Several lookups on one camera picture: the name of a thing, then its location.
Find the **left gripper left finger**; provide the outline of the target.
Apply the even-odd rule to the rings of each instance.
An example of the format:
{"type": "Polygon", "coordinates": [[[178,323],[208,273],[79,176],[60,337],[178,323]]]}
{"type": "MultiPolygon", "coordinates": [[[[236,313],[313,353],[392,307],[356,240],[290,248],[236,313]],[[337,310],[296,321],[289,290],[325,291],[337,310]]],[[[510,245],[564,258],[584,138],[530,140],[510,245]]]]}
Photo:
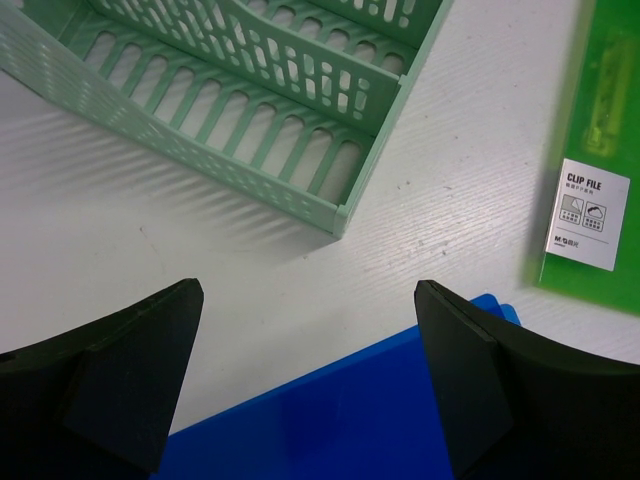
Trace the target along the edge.
{"type": "Polygon", "coordinates": [[[162,461],[204,292],[180,280],[1,355],[4,479],[148,479],[162,461]]]}

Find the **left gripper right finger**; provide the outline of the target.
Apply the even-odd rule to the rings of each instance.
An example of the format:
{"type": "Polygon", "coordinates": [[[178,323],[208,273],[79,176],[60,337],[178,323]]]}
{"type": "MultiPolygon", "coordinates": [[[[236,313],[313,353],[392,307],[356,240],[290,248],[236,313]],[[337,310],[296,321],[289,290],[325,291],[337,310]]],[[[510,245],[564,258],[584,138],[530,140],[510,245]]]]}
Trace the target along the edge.
{"type": "Polygon", "coordinates": [[[458,479],[635,479],[639,368],[488,313],[432,280],[416,316],[458,479]]]}

